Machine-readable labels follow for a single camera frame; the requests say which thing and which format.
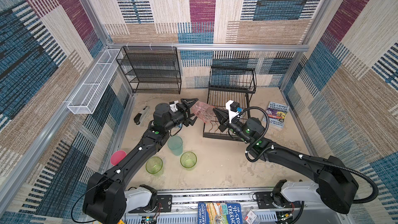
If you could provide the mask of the pink translucent plastic cup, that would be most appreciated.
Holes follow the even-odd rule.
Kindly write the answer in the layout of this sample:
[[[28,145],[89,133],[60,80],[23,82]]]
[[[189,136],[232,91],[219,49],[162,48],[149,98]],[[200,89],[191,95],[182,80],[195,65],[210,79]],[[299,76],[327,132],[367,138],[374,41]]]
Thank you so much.
[[[214,107],[201,101],[191,107],[191,112],[204,123],[210,123],[216,117]]]

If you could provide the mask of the black wire dish rack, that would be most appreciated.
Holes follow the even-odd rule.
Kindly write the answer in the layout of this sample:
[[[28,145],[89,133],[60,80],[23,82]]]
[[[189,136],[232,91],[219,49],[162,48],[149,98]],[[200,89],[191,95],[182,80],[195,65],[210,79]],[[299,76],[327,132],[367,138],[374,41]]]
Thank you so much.
[[[213,65],[210,69],[207,103],[215,108],[226,109],[226,102],[233,100],[240,103],[241,108],[250,106],[252,95],[257,87],[254,68]],[[209,139],[237,141],[232,131],[220,132],[215,117],[210,123],[204,124],[203,137]]]

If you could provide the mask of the green plastic cup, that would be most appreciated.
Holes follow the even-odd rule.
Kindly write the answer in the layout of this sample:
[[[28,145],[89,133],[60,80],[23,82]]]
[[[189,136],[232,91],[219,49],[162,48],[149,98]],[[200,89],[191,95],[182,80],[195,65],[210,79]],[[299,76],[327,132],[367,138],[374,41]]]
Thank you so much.
[[[157,174],[163,168],[163,160],[160,157],[152,157],[146,162],[145,168],[149,174]]]
[[[196,163],[198,161],[198,158],[195,153],[191,151],[184,152],[181,157],[180,157],[180,164],[185,168],[185,169],[192,169],[195,167]]]

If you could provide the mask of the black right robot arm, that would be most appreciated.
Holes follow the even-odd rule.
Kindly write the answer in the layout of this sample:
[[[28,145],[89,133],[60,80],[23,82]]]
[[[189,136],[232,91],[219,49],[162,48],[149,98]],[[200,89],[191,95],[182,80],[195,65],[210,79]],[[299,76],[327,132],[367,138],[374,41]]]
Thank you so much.
[[[265,127],[255,118],[246,123],[230,122],[227,110],[215,108],[213,112],[221,131],[232,130],[248,144],[246,158],[250,162],[276,163],[308,177],[318,185],[316,194],[327,207],[341,214],[349,213],[359,185],[351,175],[352,169],[345,167],[340,159],[309,156],[266,139],[261,136]]]

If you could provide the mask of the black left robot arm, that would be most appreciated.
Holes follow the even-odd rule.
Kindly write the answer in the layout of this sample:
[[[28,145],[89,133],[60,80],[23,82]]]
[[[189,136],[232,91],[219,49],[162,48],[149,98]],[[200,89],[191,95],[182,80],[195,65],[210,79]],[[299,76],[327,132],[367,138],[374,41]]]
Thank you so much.
[[[191,107],[197,98],[181,99],[173,111],[168,103],[155,107],[139,143],[120,162],[104,172],[94,173],[88,180],[83,213],[102,224],[117,224],[125,213],[142,208],[153,211],[158,205],[157,191],[147,185],[127,190],[133,176],[166,144],[170,131],[183,124],[194,125],[197,117]]]

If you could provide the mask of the teal translucent plastic cup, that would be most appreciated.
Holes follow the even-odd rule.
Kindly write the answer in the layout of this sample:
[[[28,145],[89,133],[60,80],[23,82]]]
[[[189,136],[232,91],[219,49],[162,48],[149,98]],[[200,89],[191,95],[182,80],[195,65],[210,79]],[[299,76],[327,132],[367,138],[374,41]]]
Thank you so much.
[[[170,137],[167,146],[175,156],[180,156],[183,153],[183,141],[179,136]]]

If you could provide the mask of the black white stapler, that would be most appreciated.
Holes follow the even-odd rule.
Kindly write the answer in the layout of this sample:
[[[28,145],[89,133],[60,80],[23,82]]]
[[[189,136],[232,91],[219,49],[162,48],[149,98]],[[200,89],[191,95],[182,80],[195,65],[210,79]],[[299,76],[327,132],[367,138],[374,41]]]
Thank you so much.
[[[145,106],[135,117],[134,117],[134,123],[136,125],[141,125],[144,123],[144,120],[146,118],[146,115],[148,114],[150,110],[150,106]]]

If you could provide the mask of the treehouse paperback book on table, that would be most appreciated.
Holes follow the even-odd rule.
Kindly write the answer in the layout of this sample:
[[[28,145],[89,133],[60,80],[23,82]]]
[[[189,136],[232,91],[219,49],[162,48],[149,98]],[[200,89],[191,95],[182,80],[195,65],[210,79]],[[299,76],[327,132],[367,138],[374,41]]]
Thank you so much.
[[[282,130],[285,126],[285,118],[290,107],[276,102],[269,102],[266,115],[269,118],[269,126]]]

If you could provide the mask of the black mesh shelf unit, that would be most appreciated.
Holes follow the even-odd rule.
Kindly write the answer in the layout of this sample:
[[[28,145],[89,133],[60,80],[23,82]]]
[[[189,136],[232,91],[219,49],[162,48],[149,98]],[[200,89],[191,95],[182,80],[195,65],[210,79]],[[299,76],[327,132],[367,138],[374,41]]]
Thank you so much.
[[[134,93],[181,92],[182,78],[175,47],[123,46],[116,61]]]

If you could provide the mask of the opaque pink plastic cup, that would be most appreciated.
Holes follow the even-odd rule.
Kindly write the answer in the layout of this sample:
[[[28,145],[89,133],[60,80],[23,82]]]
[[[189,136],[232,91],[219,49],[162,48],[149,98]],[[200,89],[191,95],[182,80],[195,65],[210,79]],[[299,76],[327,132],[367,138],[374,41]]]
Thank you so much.
[[[118,150],[111,155],[110,163],[112,166],[118,165],[127,156],[124,150]]]

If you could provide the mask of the treehouse book at front edge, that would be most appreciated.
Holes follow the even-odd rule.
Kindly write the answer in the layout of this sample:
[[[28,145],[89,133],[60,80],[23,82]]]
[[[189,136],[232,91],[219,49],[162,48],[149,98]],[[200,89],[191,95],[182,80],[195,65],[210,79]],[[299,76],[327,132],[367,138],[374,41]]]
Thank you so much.
[[[198,224],[243,224],[239,203],[198,203]]]

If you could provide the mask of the small clear packet with label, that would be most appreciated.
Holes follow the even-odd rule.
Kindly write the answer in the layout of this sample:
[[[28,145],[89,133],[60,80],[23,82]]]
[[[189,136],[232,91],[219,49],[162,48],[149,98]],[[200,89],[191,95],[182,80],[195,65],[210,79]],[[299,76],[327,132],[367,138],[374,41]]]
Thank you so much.
[[[257,215],[251,209],[245,213],[244,221],[247,224],[258,224],[259,223]]]

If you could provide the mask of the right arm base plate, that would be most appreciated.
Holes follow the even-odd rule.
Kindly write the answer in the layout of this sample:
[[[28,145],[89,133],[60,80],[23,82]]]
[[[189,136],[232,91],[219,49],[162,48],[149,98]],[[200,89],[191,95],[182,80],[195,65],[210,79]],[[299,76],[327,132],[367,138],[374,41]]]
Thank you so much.
[[[272,208],[300,208],[300,201],[290,202],[285,199],[282,194],[273,194],[271,191],[255,192],[252,195],[254,201],[257,202],[259,209]]]

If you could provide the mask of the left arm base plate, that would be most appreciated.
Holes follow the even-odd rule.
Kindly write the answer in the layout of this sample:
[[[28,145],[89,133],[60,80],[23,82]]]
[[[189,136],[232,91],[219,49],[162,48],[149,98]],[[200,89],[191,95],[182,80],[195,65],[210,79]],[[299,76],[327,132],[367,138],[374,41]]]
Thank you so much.
[[[173,203],[172,195],[152,196],[149,202],[149,212],[169,213],[172,211],[172,203]]]

